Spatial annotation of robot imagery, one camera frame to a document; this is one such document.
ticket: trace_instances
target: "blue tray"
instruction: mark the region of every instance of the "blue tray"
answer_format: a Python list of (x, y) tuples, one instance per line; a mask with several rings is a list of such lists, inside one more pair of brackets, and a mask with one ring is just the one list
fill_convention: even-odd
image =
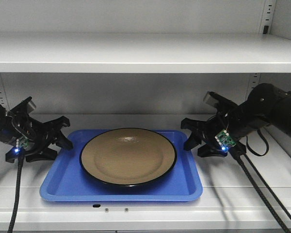
[(102, 183), (80, 165), (80, 152), (93, 137), (108, 130), (79, 130), (68, 139), (72, 150), (62, 149), (40, 188), (40, 195), (49, 201), (191, 201), (201, 196), (203, 187), (192, 153), (183, 150), (184, 133), (155, 130), (168, 138), (177, 149), (177, 162), (165, 176), (155, 181), (122, 187)]

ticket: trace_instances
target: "plate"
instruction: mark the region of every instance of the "plate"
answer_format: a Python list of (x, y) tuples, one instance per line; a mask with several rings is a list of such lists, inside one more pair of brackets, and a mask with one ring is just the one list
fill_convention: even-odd
[(177, 151), (163, 135), (138, 128), (107, 131), (90, 140), (81, 166), (96, 179), (135, 186), (160, 178), (175, 165)]

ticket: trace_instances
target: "robotic arm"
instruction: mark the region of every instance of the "robotic arm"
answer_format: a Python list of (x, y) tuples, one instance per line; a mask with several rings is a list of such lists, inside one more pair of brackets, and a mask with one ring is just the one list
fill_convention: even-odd
[(223, 156), (236, 144), (245, 151), (239, 140), (266, 125), (274, 125), (291, 137), (291, 91), (285, 92), (272, 84), (256, 86), (247, 101), (240, 105), (208, 92), (204, 102), (215, 107), (217, 114), (207, 121), (184, 119), (182, 129), (192, 131), (184, 144), (185, 150), (206, 144), (198, 149), (198, 156)]
[(69, 119), (62, 116), (58, 119), (41, 123), (29, 116), (35, 109), (28, 97), (11, 111), (0, 105), (0, 142), (12, 145), (6, 153), (5, 160), (13, 163), (20, 151), (27, 162), (54, 160), (57, 152), (48, 148), (52, 144), (70, 150), (72, 143), (61, 132), (62, 127), (70, 126)]

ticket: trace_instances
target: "upper shelf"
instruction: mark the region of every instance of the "upper shelf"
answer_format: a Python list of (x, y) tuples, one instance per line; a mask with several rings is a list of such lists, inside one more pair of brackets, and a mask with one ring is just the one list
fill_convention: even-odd
[(0, 72), (291, 73), (268, 34), (0, 33)]

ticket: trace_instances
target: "white wall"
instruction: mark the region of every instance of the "white wall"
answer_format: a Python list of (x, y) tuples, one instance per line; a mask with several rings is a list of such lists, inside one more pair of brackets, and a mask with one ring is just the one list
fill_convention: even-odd
[(245, 100), (250, 74), (2, 73), (9, 106), (32, 96), (34, 114), (207, 114), (215, 91)]
[(291, 40), (291, 0), (277, 0), (271, 34)]
[(263, 0), (0, 0), (0, 32), (258, 33)]

